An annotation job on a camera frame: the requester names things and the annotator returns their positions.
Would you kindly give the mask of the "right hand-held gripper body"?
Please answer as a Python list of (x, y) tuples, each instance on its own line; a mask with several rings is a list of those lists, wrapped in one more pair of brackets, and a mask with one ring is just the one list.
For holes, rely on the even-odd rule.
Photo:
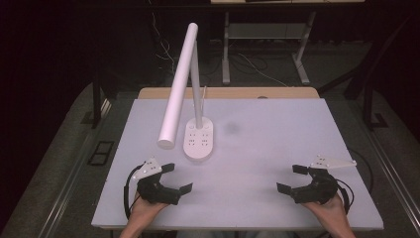
[(338, 180), (329, 173), (329, 170), (355, 167), (356, 165), (357, 162), (354, 160), (346, 161), (318, 155), (307, 167), (309, 169), (307, 175), (312, 177), (312, 181), (308, 185), (293, 188), (291, 197), (296, 203), (317, 201), (324, 204), (333, 198), (339, 190), (345, 203), (349, 204), (346, 190), (339, 186)]

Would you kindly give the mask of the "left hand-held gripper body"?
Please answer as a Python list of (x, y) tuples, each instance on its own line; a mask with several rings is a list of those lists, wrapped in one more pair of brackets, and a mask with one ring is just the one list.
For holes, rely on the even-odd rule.
[(132, 180), (137, 182), (137, 192), (150, 203), (177, 205), (181, 198), (180, 191), (160, 183), (161, 176), (167, 174), (161, 171), (161, 167), (158, 160), (151, 157), (135, 170)]

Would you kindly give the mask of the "person's left hand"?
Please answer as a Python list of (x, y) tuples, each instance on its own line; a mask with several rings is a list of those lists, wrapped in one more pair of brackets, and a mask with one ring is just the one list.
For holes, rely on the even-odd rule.
[(148, 227), (165, 208), (165, 203), (150, 203), (137, 195), (132, 206), (129, 223), (143, 228)]

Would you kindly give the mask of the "person's right hand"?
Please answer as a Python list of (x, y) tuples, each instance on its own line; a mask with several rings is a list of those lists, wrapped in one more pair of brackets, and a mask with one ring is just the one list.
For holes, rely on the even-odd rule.
[(349, 225), (342, 199), (336, 194), (324, 204), (317, 202), (303, 203), (326, 229), (343, 228)]

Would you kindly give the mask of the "white desk lamp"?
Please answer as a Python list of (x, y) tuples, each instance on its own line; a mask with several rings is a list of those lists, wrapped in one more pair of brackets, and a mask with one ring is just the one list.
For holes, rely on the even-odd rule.
[(184, 130), (183, 152), (194, 162), (208, 159), (214, 148), (214, 124), (203, 115), (203, 95), (200, 90), (197, 38), (198, 25), (190, 23), (182, 45), (169, 98), (166, 103), (157, 145), (165, 150), (175, 147), (187, 79), (191, 79), (194, 117)]

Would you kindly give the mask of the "black metal stand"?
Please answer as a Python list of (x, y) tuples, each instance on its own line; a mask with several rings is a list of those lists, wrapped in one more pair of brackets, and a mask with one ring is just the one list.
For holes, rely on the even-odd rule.
[(355, 68), (342, 74), (331, 82), (317, 88), (319, 95), (326, 93), (332, 88), (348, 82), (348, 86), (344, 92), (344, 96), (349, 100), (356, 100), (361, 93), (363, 96), (362, 120), (365, 125), (372, 131), (374, 128), (383, 128), (387, 124), (378, 114), (372, 113), (373, 89), (375, 79), (372, 77), (377, 69), (382, 57), (385, 55), (393, 41), (397, 38), (400, 31), (410, 21), (413, 14), (410, 13), (401, 20), (393, 30), (386, 35), (378, 37), (371, 45), (367, 55)]
[(92, 79), (93, 91), (93, 122), (92, 128), (95, 129), (101, 120), (101, 87), (99, 79), (99, 63), (94, 66), (94, 74)]

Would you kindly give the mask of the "grey metal table frame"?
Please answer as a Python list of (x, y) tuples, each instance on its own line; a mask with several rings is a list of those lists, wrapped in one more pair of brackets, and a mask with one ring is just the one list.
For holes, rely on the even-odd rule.
[(237, 23), (233, 22), (230, 13), (224, 16), (224, 38), (222, 57), (222, 83), (231, 83), (229, 43), (231, 40), (298, 40), (299, 48), (291, 55), (296, 72), (303, 85), (308, 85), (310, 79), (303, 65), (303, 54), (316, 17), (311, 12), (305, 23)]

